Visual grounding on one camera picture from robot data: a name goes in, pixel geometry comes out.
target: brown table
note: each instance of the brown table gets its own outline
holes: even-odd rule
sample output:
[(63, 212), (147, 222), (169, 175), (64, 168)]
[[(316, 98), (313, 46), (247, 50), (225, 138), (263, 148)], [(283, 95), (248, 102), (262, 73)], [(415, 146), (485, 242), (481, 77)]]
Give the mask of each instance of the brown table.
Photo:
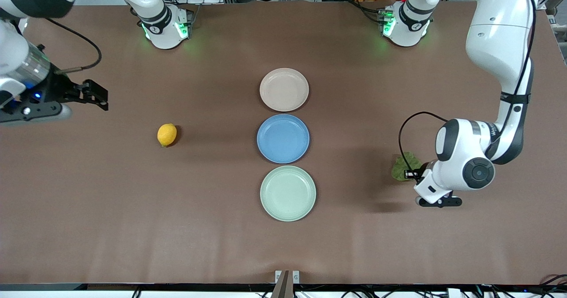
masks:
[[(445, 3), (425, 39), (399, 48), (348, 4), (204, 6), (193, 38), (158, 50), (120, 6), (76, 7), (62, 20), (104, 54), (92, 78), (110, 110), (72, 104), (65, 122), (1, 131), (0, 281), (240, 282), (277, 269), (306, 283), (538, 283), (565, 272), (567, 70), (543, 13), (522, 154), (455, 209), (423, 209), (390, 176), (397, 132), (428, 110), (494, 121), (500, 86), (466, 56), (474, 3)], [(60, 68), (88, 44), (42, 20), (28, 38)], [(300, 70), (308, 102), (292, 114), (312, 143), (295, 165), (312, 175), (312, 212), (281, 223), (259, 187), (277, 167), (257, 151), (275, 114), (258, 87), (274, 68)], [(160, 148), (163, 123), (183, 128)], [(441, 123), (407, 126), (405, 148), (434, 158)]]

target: metal bracket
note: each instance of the metal bracket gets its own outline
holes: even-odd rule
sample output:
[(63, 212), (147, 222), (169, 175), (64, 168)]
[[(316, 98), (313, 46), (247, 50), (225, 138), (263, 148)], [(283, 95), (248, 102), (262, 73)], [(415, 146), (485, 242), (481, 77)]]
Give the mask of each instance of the metal bracket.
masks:
[[(280, 278), (281, 274), (282, 274), (281, 270), (276, 270), (276, 279), (274, 281), (275, 283), (278, 282), (278, 279)], [(294, 270), (292, 276), (293, 276), (293, 283), (299, 284), (299, 270)]]
[(276, 286), (274, 287), (274, 291), (272, 291), (272, 297), (293, 298), (295, 296), (293, 292), (295, 275), (297, 275), (297, 280), (299, 281), (299, 271), (294, 271), (294, 272), (291, 272), (289, 270), (276, 271), (277, 282), (276, 282)]
[(421, 207), (438, 207), (442, 209), (443, 207), (457, 207), (462, 205), (462, 199), (460, 197), (452, 196), (453, 192), (449, 193), (447, 196), (442, 197), (437, 201), (437, 203), (429, 204), (425, 199), (417, 197), (416, 203)]

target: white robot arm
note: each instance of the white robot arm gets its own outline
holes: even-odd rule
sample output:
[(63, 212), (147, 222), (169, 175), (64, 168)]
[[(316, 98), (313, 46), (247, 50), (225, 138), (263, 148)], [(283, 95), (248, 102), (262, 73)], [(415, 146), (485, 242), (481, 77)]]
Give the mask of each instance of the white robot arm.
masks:
[(92, 80), (71, 82), (13, 24), (28, 16), (63, 17), (74, 1), (0, 0), (0, 124), (69, 118), (71, 109), (63, 102), (97, 104), (108, 110), (105, 88)]
[[(387, 8), (392, 20), (383, 34), (400, 46), (413, 46), (426, 34), (439, 0), (407, 0)], [(537, 0), (476, 0), (466, 53), (501, 85), (496, 122), (451, 119), (438, 131), (437, 160), (417, 171), (414, 189), (420, 205), (441, 204), (453, 190), (472, 191), (494, 180), (494, 164), (506, 164), (522, 151), (523, 125), (533, 78), (528, 38)]]
[(192, 12), (163, 0), (124, 0), (142, 21), (146, 38), (160, 49), (171, 49), (189, 38)]

